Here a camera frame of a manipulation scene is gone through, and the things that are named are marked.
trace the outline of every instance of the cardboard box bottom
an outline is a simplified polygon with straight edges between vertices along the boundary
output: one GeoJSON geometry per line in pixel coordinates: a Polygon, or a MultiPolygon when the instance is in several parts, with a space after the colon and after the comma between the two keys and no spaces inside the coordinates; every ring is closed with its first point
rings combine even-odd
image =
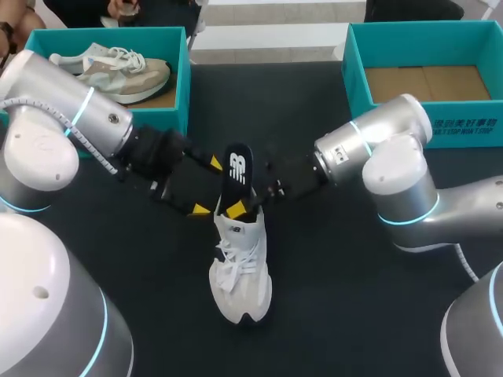
{"type": "Polygon", "coordinates": [[[374,104],[409,93],[419,101],[490,101],[476,66],[366,68],[374,104]]]}
{"type": "Polygon", "coordinates": [[[167,80],[166,86],[156,93],[156,96],[140,104],[129,104],[127,108],[174,108],[177,91],[177,75],[173,74],[167,80]]]}

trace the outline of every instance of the shoe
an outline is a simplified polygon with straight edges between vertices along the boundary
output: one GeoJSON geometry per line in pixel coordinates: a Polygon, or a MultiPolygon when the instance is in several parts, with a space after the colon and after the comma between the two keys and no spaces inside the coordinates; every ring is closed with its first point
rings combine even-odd
{"type": "Polygon", "coordinates": [[[97,43],[91,43],[91,46],[76,57],[62,57],[58,53],[53,53],[49,61],[64,71],[72,75],[81,75],[84,73],[83,61],[85,57],[116,57],[117,52],[97,43]]]}
{"type": "Polygon", "coordinates": [[[267,269],[266,226],[262,208],[256,221],[241,222],[218,215],[221,241],[210,268],[211,293],[223,316],[234,324],[257,323],[267,314],[273,285],[267,269]]]}
{"type": "Polygon", "coordinates": [[[166,85],[171,70],[160,59],[145,59],[141,54],[94,43],[77,57],[53,54],[50,60],[88,86],[120,104],[136,104],[149,99],[166,85]]]}

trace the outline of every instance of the black insole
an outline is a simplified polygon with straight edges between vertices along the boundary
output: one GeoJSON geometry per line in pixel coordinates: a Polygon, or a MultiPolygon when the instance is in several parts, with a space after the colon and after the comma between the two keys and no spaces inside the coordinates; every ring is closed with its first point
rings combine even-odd
{"type": "MultiPolygon", "coordinates": [[[[236,143],[229,145],[223,160],[222,196],[218,214],[229,217],[227,210],[240,201],[246,206],[253,199],[253,154],[250,147],[236,143]]],[[[256,211],[234,218],[242,222],[255,222],[256,211]]]]}

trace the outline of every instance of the shoe box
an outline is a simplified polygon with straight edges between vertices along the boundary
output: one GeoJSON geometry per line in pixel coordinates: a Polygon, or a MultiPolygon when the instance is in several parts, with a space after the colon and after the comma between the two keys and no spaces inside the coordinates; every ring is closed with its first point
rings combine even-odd
{"type": "Polygon", "coordinates": [[[409,93],[428,113],[428,148],[503,145],[503,30],[495,21],[351,24],[342,67],[355,118],[409,93]]]}
{"type": "Polygon", "coordinates": [[[184,135],[187,133],[191,71],[183,27],[35,30],[26,48],[45,58],[53,53],[74,57],[93,42],[108,48],[133,50],[145,58],[165,60],[172,67],[172,73],[162,94],[128,108],[136,126],[149,124],[159,130],[175,128],[184,135]]]}

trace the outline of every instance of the new balance logo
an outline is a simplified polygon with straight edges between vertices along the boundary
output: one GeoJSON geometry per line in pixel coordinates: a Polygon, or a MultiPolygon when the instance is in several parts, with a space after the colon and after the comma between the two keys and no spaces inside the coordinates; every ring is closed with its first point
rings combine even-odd
{"type": "Polygon", "coordinates": [[[246,184],[246,178],[244,173],[246,172],[246,161],[243,156],[238,156],[236,153],[230,155],[230,167],[231,170],[229,175],[236,181],[246,184]]]}

